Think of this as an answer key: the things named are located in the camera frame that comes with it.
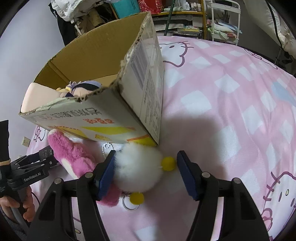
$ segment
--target cardboard box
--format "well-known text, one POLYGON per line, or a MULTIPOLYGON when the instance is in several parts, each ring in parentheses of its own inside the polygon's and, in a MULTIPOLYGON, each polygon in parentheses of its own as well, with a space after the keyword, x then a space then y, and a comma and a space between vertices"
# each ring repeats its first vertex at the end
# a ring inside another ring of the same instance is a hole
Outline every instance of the cardboard box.
POLYGON ((163 62, 150 12, 76 38, 48 61, 35 82, 56 89, 85 80, 104 87, 85 97, 58 98, 20 116, 91 140, 158 144, 163 62))

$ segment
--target yellow pompom ball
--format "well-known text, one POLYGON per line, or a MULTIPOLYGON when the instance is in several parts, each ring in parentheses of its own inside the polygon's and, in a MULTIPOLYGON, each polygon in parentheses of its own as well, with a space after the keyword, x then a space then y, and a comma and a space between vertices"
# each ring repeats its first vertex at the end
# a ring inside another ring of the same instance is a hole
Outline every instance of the yellow pompom ball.
POLYGON ((173 157, 167 156, 161 161, 164 171, 172 171, 176 168, 176 161, 173 157))
POLYGON ((140 192, 133 192, 130 195, 130 202, 134 205, 140 205, 144 202, 144 195, 140 192))

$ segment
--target teal box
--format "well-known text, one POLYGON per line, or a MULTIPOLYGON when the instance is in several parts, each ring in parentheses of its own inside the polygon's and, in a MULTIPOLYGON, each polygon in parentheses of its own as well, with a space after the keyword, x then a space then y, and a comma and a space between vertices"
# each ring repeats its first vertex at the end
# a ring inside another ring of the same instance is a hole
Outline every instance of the teal box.
POLYGON ((112 3, 112 6, 118 18, 124 18, 140 12, 137 0, 120 0, 116 3, 112 3))

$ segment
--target yellow graphic on box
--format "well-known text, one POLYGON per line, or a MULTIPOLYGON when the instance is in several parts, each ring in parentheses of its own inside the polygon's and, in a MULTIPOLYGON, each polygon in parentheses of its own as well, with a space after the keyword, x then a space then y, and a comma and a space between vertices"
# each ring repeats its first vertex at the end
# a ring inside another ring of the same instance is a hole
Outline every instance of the yellow graphic on box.
POLYGON ((117 126, 117 127, 92 127, 92 126, 82 126, 82 128, 103 133, 105 135, 118 135, 118 134, 124 134, 128 133, 131 131, 135 131, 136 129, 133 127, 122 127, 122 126, 117 126))
POLYGON ((98 134, 95 135, 95 138, 99 139, 99 140, 102 140, 102 141, 112 141, 110 138, 105 137, 105 136, 101 136, 101 135, 98 135, 98 134))
POLYGON ((135 143, 138 143, 141 145, 146 145, 146 146, 156 146, 155 141, 149 135, 144 135, 141 137, 127 139, 127 141, 128 142, 135 142, 135 143))
POLYGON ((75 128, 71 128, 71 127, 67 127, 67 126, 54 126, 57 129, 60 129, 64 132, 67 132, 69 134, 72 134, 74 136, 78 136, 78 137, 83 137, 83 138, 88 138, 81 130, 79 129, 75 129, 75 128))

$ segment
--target black cable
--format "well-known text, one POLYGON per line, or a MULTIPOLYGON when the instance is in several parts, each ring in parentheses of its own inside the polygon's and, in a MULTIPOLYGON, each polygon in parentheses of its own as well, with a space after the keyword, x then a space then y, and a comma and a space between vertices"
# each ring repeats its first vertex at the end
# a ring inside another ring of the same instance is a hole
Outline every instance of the black cable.
POLYGON ((274 30, 275 30, 275 32, 276 32, 276 37, 277 37, 277 39, 278 39, 278 41, 279 41, 279 44, 281 45, 281 49, 284 50, 284 49, 283 49, 283 46, 282 46, 282 44, 281 44, 281 41, 279 40, 278 33, 277 33, 276 18, 274 17, 274 12, 273 12, 273 10, 272 10, 272 8, 271 8, 269 2, 267 2, 267 0, 265 0, 265 2, 266 2, 267 6, 268 6, 268 8, 269 8, 269 10, 270 10, 270 14, 271 14, 272 20, 273 20, 273 22, 274 22, 274 30))
MULTIPOLYGON (((278 35, 278 32, 277 32, 277 27, 276 27, 276 18, 275 18, 275 16, 274 16, 274 12, 273 12, 273 10, 272 10, 272 8, 271 8, 269 2, 268 2, 267 0, 265 0, 265 2, 266 2, 267 6, 268 6, 268 8, 269 8, 269 11, 270 11, 270 14, 271 14, 272 20, 273 20, 273 22, 274 22, 274 30, 275 30, 275 33, 276 33, 276 37, 277 37, 277 39, 278 39, 278 41, 279 41, 279 44, 280 44, 280 46, 281 46, 281 49, 284 51, 284 53, 286 53, 286 51, 283 49, 283 45, 281 44, 281 41, 280 41, 280 39, 279 39, 279 35, 278 35)), ((290 55, 289 55, 288 59, 289 59, 289 60, 285 60, 285 61, 287 62, 287 64, 292 62, 292 59, 291 59, 290 55)))
POLYGON ((34 195, 34 197, 36 198, 37 202, 39 203, 39 206, 40 206, 40 201, 39 199, 37 198, 37 196, 35 195, 35 193, 32 192, 32 194, 34 195))

